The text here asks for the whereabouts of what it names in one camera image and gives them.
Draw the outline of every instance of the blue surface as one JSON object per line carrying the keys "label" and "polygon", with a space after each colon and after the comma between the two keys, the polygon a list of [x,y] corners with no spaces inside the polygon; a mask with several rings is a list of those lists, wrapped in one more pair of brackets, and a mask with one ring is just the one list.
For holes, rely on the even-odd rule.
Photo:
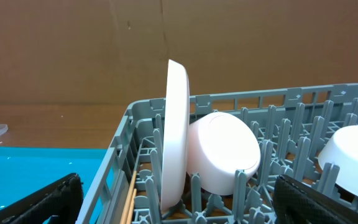
{"label": "blue surface", "polygon": [[[85,196],[106,151],[0,147],[0,209],[72,172],[80,175]],[[91,223],[101,208],[99,200]]]}

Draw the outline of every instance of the dish rack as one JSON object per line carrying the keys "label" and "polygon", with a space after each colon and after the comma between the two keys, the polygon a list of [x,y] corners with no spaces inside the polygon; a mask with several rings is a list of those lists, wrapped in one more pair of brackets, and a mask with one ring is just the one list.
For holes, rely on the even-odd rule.
{"label": "dish rack", "polygon": [[[267,105],[272,97],[283,101]],[[255,103],[243,105],[247,100]],[[358,197],[344,198],[346,193],[335,185],[340,167],[326,164],[321,170],[316,163],[316,155],[335,131],[358,124],[358,84],[191,96],[191,108],[195,110],[190,112],[190,122],[217,111],[215,106],[220,101],[225,101],[224,112],[250,127],[262,156],[257,173],[248,182],[243,171],[236,171],[234,195],[205,192],[200,187],[203,177],[191,174],[178,204],[160,211],[158,152],[163,149],[165,99],[141,100],[128,106],[84,199],[77,223],[89,223],[99,199],[103,209],[97,223],[119,223],[134,170],[135,188],[140,193],[135,198],[132,224],[274,223],[272,193],[280,174],[358,211]],[[106,179],[111,172],[114,181],[109,188]]]}

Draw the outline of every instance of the brown wall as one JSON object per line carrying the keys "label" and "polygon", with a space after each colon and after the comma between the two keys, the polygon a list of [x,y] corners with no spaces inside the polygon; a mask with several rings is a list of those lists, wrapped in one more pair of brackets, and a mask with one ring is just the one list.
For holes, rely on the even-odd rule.
{"label": "brown wall", "polygon": [[162,97],[168,58],[192,95],[358,82],[358,1],[0,0],[0,103]]}

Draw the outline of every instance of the wooden table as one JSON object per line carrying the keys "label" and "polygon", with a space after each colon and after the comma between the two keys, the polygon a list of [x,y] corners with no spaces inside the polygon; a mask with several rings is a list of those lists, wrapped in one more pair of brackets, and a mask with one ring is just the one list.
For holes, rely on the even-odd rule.
{"label": "wooden table", "polygon": [[0,105],[0,146],[107,149],[127,106]]}

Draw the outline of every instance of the wooden chopstick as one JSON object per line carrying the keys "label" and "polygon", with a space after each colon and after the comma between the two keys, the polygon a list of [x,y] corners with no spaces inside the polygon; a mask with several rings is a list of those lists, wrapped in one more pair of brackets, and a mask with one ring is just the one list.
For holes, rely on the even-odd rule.
{"label": "wooden chopstick", "polygon": [[125,200],[124,209],[122,211],[121,220],[119,222],[120,224],[126,224],[128,209],[129,209],[129,205],[131,204],[132,194],[134,192],[135,180],[136,180],[136,170],[134,170],[134,173],[132,174],[131,183],[129,184],[127,198]]}
{"label": "wooden chopstick", "polygon": [[136,189],[134,189],[134,193],[132,194],[132,200],[131,200],[131,205],[129,206],[128,218],[126,224],[132,223],[132,215],[134,214],[134,207],[135,207],[135,197],[136,197]]}

